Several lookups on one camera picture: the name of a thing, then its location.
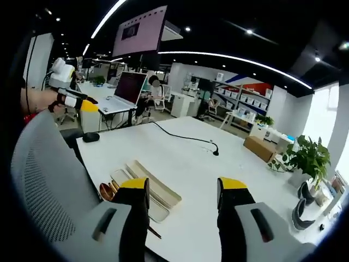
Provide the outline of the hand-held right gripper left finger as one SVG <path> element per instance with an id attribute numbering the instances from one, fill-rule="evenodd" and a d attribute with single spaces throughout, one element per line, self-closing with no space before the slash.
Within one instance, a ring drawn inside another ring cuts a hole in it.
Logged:
<path id="1" fill-rule="evenodd" d="M 149 179 L 133 178 L 116 189 L 101 183 L 99 191 L 109 203 L 93 233 L 97 261 L 145 261 Z"/>

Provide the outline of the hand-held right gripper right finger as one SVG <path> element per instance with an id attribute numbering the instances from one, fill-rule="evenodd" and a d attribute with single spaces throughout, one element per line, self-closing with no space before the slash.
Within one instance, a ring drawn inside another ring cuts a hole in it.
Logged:
<path id="1" fill-rule="evenodd" d="M 292 236 L 273 209 L 255 202 L 243 182 L 220 177 L 217 185 L 222 261 L 302 261 L 315 250 Z"/>

